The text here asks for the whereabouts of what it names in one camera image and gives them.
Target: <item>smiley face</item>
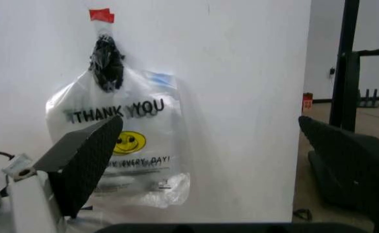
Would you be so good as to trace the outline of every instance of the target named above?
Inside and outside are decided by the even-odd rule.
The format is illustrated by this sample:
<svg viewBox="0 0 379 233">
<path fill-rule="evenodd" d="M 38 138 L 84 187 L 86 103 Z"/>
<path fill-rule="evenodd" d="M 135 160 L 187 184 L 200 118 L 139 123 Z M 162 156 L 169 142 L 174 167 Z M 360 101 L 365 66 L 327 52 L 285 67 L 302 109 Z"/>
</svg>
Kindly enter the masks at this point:
<svg viewBox="0 0 379 233">
<path fill-rule="evenodd" d="M 127 155 L 141 150 L 146 144 L 145 136 L 134 131 L 120 133 L 113 152 L 117 155 Z"/>
</svg>

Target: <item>black pole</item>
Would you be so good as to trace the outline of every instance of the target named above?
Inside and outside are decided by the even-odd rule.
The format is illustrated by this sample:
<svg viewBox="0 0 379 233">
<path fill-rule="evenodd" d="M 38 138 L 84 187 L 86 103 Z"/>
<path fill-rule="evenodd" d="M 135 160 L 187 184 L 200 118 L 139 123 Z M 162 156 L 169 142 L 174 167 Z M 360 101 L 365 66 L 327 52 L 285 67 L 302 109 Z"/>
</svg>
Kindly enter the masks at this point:
<svg viewBox="0 0 379 233">
<path fill-rule="evenodd" d="M 359 5 L 360 0 L 345 0 L 338 59 L 336 63 L 337 71 L 335 73 L 335 84 L 332 93 L 332 106 L 329 118 L 329 124 L 337 127 L 341 126 L 343 118 L 346 73 L 346 60 L 344 55 L 352 52 Z"/>
</svg>

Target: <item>white plastic bag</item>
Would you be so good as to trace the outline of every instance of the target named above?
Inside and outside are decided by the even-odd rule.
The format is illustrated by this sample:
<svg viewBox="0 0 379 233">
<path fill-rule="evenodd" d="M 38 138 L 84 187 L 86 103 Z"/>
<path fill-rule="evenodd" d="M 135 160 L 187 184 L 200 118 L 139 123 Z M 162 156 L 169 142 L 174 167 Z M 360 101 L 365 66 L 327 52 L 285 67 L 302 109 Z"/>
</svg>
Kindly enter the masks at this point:
<svg viewBox="0 0 379 233">
<path fill-rule="evenodd" d="M 182 116 L 176 82 L 170 75 L 123 64 L 105 72 L 106 66 L 119 65 L 122 58 L 99 45 L 107 46 L 107 41 L 113 42 L 110 40 L 110 36 L 100 35 L 89 70 L 48 100 L 46 120 L 52 141 L 119 115 L 123 130 L 94 200 L 162 208 L 182 204 L 189 193 L 190 177 L 181 171 L 179 159 Z M 119 72 L 123 80 L 112 77 Z"/>
</svg>

